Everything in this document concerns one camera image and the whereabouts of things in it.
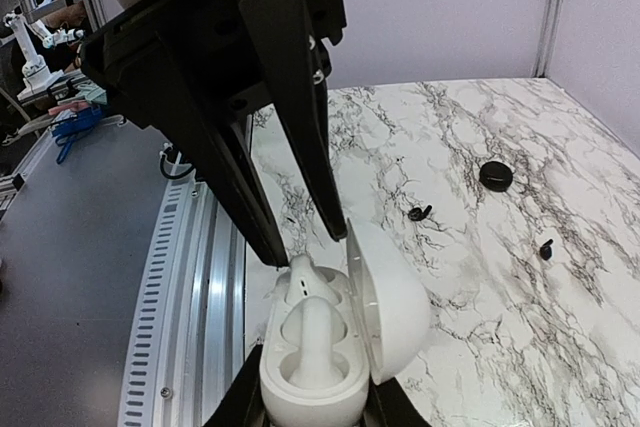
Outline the black earbud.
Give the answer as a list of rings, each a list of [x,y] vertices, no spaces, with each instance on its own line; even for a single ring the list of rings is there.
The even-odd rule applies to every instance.
[[[429,214],[431,213],[433,207],[431,205],[427,205],[426,207],[414,207],[408,213],[407,217],[412,222],[421,222],[425,220]]]
[[[549,239],[543,245],[540,246],[539,256],[541,259],[549,260],[552,257],[552,254],[553,254],[552,244],[553,244],[553,240]]]

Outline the white earbud charging case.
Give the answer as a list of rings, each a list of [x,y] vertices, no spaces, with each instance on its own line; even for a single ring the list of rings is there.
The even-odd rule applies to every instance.
[[[377,225],[351,219],[348,271],[318,266],[335,296],[341,320],[333,346],[344,379],[335,387],[304,390],[290,383],[299,364],[302,301],[271,308],[259,366],[262,401],[274,426],[355,426],[369,382],[397,376],[417,356],[430,327],[431,304],[415,269]]]

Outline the black round charging case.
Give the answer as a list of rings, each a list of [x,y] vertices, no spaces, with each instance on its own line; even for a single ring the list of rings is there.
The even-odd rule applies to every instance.
[[[479,181],[492,192],[506,192],[513,178],[512,170],[501,162],[489,161],[480,167]]]

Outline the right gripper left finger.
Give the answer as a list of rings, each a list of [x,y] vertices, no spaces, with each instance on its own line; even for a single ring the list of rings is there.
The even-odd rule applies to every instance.
[[[265,407],[260,390],[259,366],[263,351],[256,345],[230,388],[204,427],[259,427],[265,425]]]

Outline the white earbud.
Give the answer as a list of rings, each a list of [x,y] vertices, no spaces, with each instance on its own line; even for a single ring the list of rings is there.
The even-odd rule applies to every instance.
[[[294,307],[311,297],[329,302],[335,300],[326,279],[316,269],[313,260],[306,254],[300,254],[291,259],[288,270],[277,278],[272,306],[283,304]]]
[[[333,305],[321,297],[305,299],[301,312],[299,364],[290,383],[304,390],[335,387],[344,379],[333,357],[341,320]]]

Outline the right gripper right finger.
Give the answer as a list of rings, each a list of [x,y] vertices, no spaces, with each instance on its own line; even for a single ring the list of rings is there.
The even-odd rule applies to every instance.
[[[366,427],[430,427],[396,378],[376,385],[369,382],[368,397],[362,415]]]

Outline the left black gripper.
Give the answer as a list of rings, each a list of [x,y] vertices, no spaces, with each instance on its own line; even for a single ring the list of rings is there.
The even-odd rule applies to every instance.
[[[326,135],[329,45],[343,0],[140,0],[92,35],[82,70],[115,109],[159,128],[266,265],[288,257],[240,124],[274,105],[329,236],[347,234]]]

